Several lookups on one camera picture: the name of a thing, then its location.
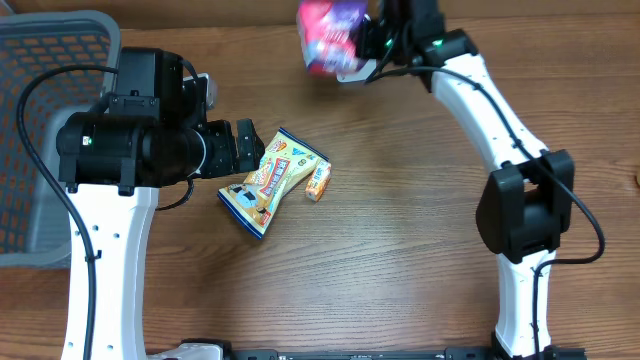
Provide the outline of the small orange snack pack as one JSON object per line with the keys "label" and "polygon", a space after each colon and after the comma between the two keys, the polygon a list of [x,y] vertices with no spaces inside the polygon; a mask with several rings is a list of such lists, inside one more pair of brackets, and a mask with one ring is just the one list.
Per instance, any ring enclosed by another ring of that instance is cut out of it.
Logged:
{"label": "small orange snack pack", "polygon": [[330,162],[320,161],[305,188],[305,195],[314,202],[318,202],[323,196],[332,176]]}

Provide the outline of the yellow blue snack bag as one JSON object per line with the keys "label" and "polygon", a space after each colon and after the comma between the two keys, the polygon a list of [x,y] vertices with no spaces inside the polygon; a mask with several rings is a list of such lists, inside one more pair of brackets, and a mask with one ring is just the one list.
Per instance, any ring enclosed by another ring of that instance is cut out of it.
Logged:
{"label": "yellow blue snack bag", "polygon": [[281,200],[322,161],[329,158],[280,128],[266,146],[257,170],[242,183],[221,188],[217,195],[231,215],[252,236],[261,240]]}

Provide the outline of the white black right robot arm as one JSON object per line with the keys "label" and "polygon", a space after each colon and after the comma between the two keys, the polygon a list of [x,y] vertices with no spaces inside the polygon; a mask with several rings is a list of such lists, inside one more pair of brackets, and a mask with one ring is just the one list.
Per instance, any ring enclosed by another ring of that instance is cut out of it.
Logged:
{"label": "white black right robot arm", "polygon": [[362,23],[356,54],[376,59],[369,82],[416,76],[455,117],[484,161],[488,180],[475,221],[499,268],[499,359],[557,359],[547,326],[551,261],[570,226],[574,164],[519,120],[493,83],[478,47],[448,30],[435,1],[383,1]]}

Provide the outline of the red purple pantyliner pack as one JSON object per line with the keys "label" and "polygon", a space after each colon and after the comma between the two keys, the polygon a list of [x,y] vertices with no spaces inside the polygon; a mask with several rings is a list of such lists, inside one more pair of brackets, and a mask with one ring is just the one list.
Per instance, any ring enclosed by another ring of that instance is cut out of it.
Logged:
{"label": "red purple pantyliner pack", "polygon": [[303,0],[297,27],[307,71],[322,75],[352,75],[365,61],[356,56],[354,34],[365,18],[366,1]]}

